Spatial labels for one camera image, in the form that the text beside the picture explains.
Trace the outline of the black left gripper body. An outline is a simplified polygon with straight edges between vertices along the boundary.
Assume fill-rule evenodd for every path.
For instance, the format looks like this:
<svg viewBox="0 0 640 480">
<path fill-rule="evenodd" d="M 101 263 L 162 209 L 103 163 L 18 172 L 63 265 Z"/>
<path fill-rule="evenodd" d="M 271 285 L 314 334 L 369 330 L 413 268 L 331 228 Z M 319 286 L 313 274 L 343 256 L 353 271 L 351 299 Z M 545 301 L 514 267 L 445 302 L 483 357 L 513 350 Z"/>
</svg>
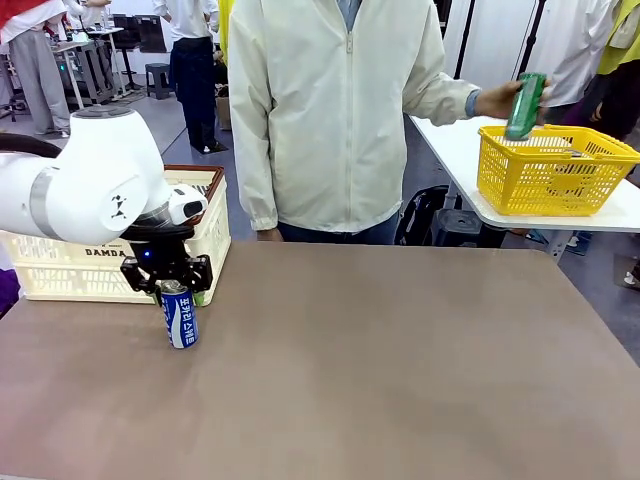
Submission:
<svg viewBox="0 0 640 480">
<path fill-rule="evenodd" d="M 182 283 L 187 254 L 184 242 L 193 237 L 193 226 L 131 226 L 123 234 L 139 264 L 159 280 Z"/>
</svg>

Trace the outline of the person's left hand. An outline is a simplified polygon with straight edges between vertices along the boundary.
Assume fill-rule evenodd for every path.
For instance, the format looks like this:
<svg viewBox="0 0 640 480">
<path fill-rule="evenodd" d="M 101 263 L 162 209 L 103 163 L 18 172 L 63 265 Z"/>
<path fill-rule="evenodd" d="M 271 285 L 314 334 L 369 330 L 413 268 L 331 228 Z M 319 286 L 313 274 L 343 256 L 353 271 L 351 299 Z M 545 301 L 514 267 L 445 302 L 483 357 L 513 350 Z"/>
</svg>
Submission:
<svg viewBox="0 0 640 480">
<path fill-rule="evenodd" d="M 482 90 L 476 98 L 474 115 L 507 120 L 521 89 L 521 81 L 510 81 L 495 89 Z"/>
</svg>

